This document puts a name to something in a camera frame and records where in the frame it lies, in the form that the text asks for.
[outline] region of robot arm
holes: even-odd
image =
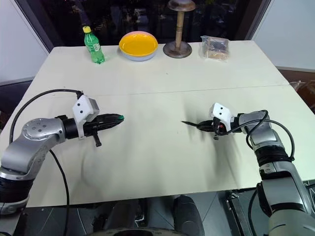
[[[202,131],[217,133],[215,140],[220,135],[232,132],[250,134],[262,179],[257,185],[259,203],[264,213],[270,217],[269,236],[315,236],[311,199],[292,163],[293,157],[287,155],[277,132],[269,122],[264,121],[256,127],[265,114],[264,111],[257,111],[234,117],[228,108],[215,103],[210,109],[213,120],[200,124],[184,123]]]
[[[37,118],[26,123],[21,135],[4,151],[0,167],[0,214],[24,208],[29,191],[47,152],[66,139],[93,136],[101,142],[99,130],[114,127],[124,120],[118,114],[99,115],[95,100],[82,95],[73,107],[75,118]]]

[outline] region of white wall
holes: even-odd
[[[0,84],[35,76],[47,55],[14,0],[0,0]]]
[[[272,0],[252,39],[275,66],[315,71],[315,0]]]

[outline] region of yellow plate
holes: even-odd
[[[145,57],[158,48],[157,39],[150,33],[135,31],[126,34],[119,42],[119,48],[133,57]]]

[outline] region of green plastic bottle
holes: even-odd
[[[105,57],[99,45],[98,38],[92,34],[91,28],[89,26],[84,26],[83,32],[85,33],[84,44],[91,53],[92,61],[98,64],[105,62]]]

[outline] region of brass base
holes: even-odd
[[[163,52],[171,58],[185,58],[191,54],[192,48],[188,43],[182,41],[181,47],[175,49],[175,41],[173,41],[164,45]]]

